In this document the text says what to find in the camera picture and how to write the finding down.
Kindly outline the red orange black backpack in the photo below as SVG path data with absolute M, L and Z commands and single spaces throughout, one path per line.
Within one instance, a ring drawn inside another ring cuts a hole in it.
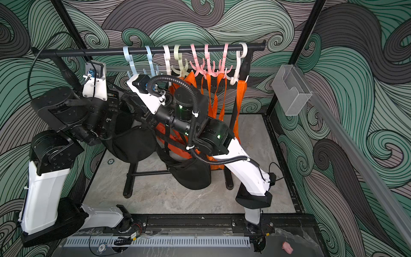
M 166 132 L 166 126 L 164 124 L 159 123 L 155 127 L 156 137 L 161 143 L 163 143 L 164 145 L 167 144 L 168 149 L 182 159 L 191 159 L 191 154 L 186 151 L 186 136 L 182 138 L 181 136 L 174 136 L 171 133 L 166 135 Z

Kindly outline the black sling bag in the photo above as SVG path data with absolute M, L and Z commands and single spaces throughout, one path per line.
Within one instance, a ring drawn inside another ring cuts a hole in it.
M 166 135 L 168 135 L 170 130 L 167 127 L 166 130 Z M 193 157 L 182 159 L 170 151 L 167 144 L 164 147 L 157 145 L 156 153 L 166 164 L 167 170 L 182 186 L 190 190 L 201 190 L 211 184 L 210 165 Z

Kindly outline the orange fanny pack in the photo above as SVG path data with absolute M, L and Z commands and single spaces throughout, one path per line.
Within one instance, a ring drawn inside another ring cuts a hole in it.
M 245 80 L 238 81 L 233 112 L 232 112 L 231 120 L 230 120 L 230 129 L 234 132 L 234 135 L 238 139 L 239 142 L 240 142 L 240 138 L 239 138 L 238 119 L 239 119 L 239 114 L 241 112 L 241 104 L 245 97 L 246 90 L 247 90 L 247 81 Z

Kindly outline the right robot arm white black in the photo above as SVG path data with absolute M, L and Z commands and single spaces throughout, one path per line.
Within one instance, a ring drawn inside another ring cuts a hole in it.
M 154 87 L 129 85 L 156 122 L 181 133 L 186 141 L 179 143 L 162 133 L 158 137 L 205 164 L 226 166 L 241 181 L 236 201 L 244 207 L 246 221 L 259 225 L 261 209 L 271 205 L 269 189 L 275 184 L 275 175 L 261 170 L 224 122 L 208 116 L 208 99 L 197 88 L 183 82 L 167 97 L 165 91 Z

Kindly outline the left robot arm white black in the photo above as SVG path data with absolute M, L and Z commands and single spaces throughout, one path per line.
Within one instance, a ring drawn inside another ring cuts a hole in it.
M 81 97 L 69 87 L 58 87 L 34 98 L 31 107 L 49 125 L 30 146 L 28 188 L 19 215 L 24 247 L 71 236 L 87 228 L 107 227 L 126 232 L 131 214 L 122 205 L 91 207 L 62 197 L 67 176 L 83 152 L 110 139 L 118 114 L 119 95 Z

